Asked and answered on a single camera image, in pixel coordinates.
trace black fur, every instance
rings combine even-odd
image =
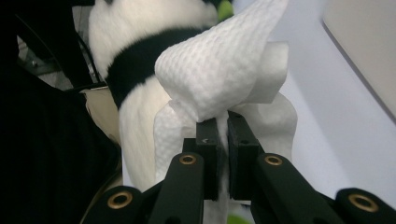
[[[118,109],[128,93],[154,74],[157,58],[168,47],[200,34],[201,29],[173,29],[146,37],[123,50],[108,68],[106,83]]]

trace white cloth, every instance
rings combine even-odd
[[[264,150],[290,158],[297,116],[278,93],[285,81],[288,45],[267,37],[287,0],[258,0],[240,14],[167,49],[155,74],[172,100],[154,121],[156,181],[164,179],[183,139],[195,137],[195,123],[217,118],[227,147],[227,110],[244,115]],[[228,167],[224,164],[218,202],[205,202],[204,223],[225,223]]]

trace wire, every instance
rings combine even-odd
[[[88,49],[88,46],[85,44],[84,40],[82,40],[81,36],[78,34],[77,31],[76,31],[76,35],[77,35],[77,37],[78,37],[79,43],[82,45],[82,47],[83,47],[83,48],[85,49],[85,51],[87,52],[88,59],[90,60],[90,63],[91,63],[91,65],[92,65],[92,69],[93,69],[93,72],[95,73],[96,80],[97,80],[98,82],[100,82],[99,72],[98,72],[98,70],[96,69],[95,63],[93,62],[93,57],[92,57],[91,51]]]

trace green object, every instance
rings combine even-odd
[[[225,21],[233,16],[233,5],[228,0],[220,2],[218,7],[219,22]]]
[[[227,224],[250,224],[250,222],[236,215],[228,215]]]

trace panda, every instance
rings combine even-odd
[[[120,144],[133,185],[155,184],[154,118],[170,97],[154,76],[168,47],[218,23],[221,0],[96,0],[89,19],[95,64],[120,115]]]

